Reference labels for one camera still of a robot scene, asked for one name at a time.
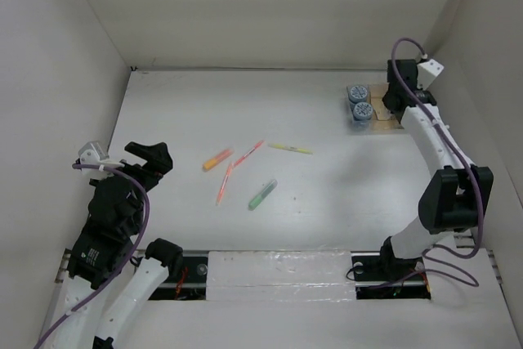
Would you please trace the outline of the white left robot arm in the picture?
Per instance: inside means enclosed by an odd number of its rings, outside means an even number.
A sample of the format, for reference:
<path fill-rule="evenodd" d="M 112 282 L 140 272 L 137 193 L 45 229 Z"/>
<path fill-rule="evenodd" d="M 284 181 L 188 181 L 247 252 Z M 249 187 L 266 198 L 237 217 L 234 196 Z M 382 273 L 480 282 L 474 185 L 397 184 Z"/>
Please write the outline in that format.
<path fill-rule="evenodd" d="M 144 162 L 114 161 L 90 141 L 72 165 L 90 177 L 94 194 L 70 251 L 63 314 L 36 348 L 119 348 L 153 292 L 181 273 L 183 249 L 168 240 L 155 239 L 135 257 L 149 224 L 148 193 L 173 168 L 168 146 L 132 141 L 124 149 Z"/>

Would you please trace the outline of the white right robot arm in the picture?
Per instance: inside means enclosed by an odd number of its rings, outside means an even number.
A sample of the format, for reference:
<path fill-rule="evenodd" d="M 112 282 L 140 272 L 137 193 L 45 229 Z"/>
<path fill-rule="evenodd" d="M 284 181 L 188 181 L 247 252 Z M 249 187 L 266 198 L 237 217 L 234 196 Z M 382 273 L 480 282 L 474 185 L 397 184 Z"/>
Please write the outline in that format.
<path fill-rule="evenodd" d="M 424 88 L 442 69 L 433 60 L 387 62 L 382 102 L 413 138 L 431 175 L 416 218 L 380 249 L 378 269 L 387 280 L 403 279 L 447 235 L 480 229 L 494 183 L 492 171 L 476 166 L 457 146 L 436 99 Z"/>

